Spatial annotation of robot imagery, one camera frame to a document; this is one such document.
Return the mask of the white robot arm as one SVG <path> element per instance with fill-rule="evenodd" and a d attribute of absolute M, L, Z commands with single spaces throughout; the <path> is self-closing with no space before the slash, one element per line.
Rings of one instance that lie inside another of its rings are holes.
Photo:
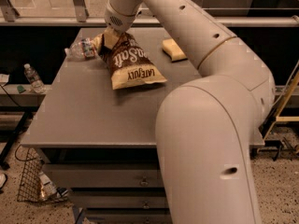
<path fill-rule="evenodd" d="M 106 24 L 128 30 L 146 5 L 200 78 L 171 91 L 155 136 L 173 224 L 263 224 L 249 147 L 275 99 L 269 68 L 192 0 L 108 0 Z"/>

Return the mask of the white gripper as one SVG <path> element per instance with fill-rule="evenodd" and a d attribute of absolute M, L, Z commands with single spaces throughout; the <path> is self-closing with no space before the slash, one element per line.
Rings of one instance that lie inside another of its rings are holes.
<path fill-rule="evenodd" d="M 104 46 L 113 49 L 121 37 L 133 24 L 141 0 L 108 0 L 105 9 Z M 95 50 L 99 52 L 103 46 L 103 35 L 99 34 L 93 39 Z"/>

